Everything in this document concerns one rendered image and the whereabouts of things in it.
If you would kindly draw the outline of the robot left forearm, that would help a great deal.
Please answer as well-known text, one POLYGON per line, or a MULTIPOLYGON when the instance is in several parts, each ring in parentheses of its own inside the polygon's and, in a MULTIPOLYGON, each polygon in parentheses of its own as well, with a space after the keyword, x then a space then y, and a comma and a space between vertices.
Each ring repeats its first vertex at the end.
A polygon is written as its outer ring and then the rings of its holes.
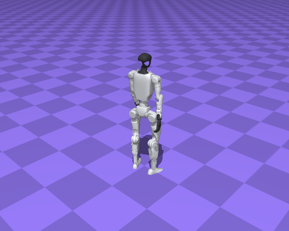
POLYGON ((135 94, 133 92, 131 92, 131 96, 133 98, 133 101, 138 105, 140 102, 138 99, 136 99, 135 94))

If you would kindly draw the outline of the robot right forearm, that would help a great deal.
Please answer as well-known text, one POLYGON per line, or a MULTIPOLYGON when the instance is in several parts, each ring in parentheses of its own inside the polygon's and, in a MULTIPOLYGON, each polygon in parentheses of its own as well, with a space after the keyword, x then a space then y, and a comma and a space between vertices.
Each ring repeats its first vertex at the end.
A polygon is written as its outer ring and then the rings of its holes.
POLYGON ((156 117, 157 114, 160 114, 160 118, 162 118, 162 105, 163 105, 163 95, 160 95, 159 101, 156 102, 156 117))

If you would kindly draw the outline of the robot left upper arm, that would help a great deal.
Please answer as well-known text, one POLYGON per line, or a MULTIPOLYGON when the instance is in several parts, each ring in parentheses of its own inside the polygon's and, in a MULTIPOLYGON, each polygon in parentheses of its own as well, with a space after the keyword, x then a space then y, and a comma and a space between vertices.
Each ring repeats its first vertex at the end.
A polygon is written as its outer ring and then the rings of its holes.
POLYGON ((130 84, 130 90, 131 92, 134 93, 133 91, 133 73, 135 72, 135 70, 132 70, 128 73, 128 78, 129 78, 129 84, 130 84))

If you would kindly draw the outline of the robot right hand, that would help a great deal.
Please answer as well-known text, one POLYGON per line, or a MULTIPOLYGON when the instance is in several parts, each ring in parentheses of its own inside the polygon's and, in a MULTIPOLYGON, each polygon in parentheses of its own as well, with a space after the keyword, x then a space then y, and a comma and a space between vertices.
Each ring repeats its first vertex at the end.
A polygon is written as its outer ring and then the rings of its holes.
POLYGON ((157 133, 157 132, 160 130, 160 127, 161 127, 161 120, 162 120, 162 118, 160 118, 160 114, 157 114, 156 120, 158 120, 158 122, 157 122, 157 129, 154 130, 155 133, 157 133))

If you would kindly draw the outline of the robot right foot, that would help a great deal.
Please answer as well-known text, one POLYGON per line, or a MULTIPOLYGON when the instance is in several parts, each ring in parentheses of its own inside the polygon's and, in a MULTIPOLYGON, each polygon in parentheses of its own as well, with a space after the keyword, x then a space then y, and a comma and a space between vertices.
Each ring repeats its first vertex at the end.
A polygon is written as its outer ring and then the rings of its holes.
POLYGON ((148 170, 148 172, 147 172, 147 174, 148 175, 153 175, 153 174, 156 174, 156 173, 159 173, 159 172, 161 172, 163 169, 162 168, 156 168, 155 170, 153 170, 153 169, 149 169, 148 170))

